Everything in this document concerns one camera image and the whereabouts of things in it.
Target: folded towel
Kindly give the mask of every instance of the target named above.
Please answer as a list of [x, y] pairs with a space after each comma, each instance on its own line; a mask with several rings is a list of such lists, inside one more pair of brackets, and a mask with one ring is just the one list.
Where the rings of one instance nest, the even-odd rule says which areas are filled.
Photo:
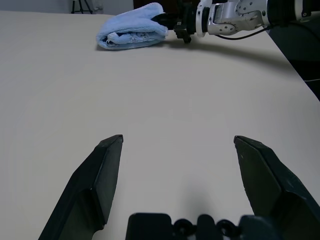
[[108, 50], [142, 48], [160, 43], [168, 35], [168, 28], [151, 19], [163, 13], [162, 6], [153, 2], [114, 16], [102, 25], [96, 41]]

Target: table surface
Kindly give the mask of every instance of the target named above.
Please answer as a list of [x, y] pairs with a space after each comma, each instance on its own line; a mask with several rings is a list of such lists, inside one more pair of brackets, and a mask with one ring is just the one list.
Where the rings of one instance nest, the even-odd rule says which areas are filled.
[[266, 33], [105, 51], [107, 18], [0, 11], [0, 239], [37, 239], [74, 170], [115, 134], [118, 184], [94, 240], [125, 239], [136, 212], [252, 214], [235, 135], [271, 147], [320, 204], [320, 103]]

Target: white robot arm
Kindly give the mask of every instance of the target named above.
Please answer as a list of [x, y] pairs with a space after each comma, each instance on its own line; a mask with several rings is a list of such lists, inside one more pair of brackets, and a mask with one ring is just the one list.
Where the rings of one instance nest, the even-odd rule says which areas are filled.
[[261, 26], [306, 22], [320, 17], [319, 0], [201, 0], [195, 15], [196, 34], [233, 35]]
[[230, 36], [261, 26], [287, 26], [320, 17], [320, 0], [201, 0], [197, 7], [178, 0], [178, 8], [178, 14], [163, 13], [152, 20], [174, 30], [185, 43], [190, 43], [190, 35], [195, 33], [200, 38], [208, 33], [236, 40], [221, 35]]

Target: light blue cloth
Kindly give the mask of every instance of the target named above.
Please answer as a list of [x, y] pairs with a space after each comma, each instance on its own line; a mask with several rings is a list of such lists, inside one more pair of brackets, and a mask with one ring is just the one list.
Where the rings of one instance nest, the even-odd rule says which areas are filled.
[[168, 28], [151, 19], [163, 13], [162, 6], [153, 2], [114, 16], [102, 25], [96, 41], [108, 50], [142, 48], [160, 43], [168, 35]]

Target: dark background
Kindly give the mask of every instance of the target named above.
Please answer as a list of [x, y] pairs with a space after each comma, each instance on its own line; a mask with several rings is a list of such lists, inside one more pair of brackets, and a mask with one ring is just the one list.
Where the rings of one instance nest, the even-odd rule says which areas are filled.
[[[136, 9], [153, 2], [160, 3], [166, 13], [177, 12], [176, 0], [133, 0], [133, 5]], [[197, 6], [200, 1], [189, 2]], [[320, 19], [304, 25], [320, 37]], [[269, 36], [320, 100], [320, 42], [307, 30], [293, 25], [275, 27], [269, 32]]]

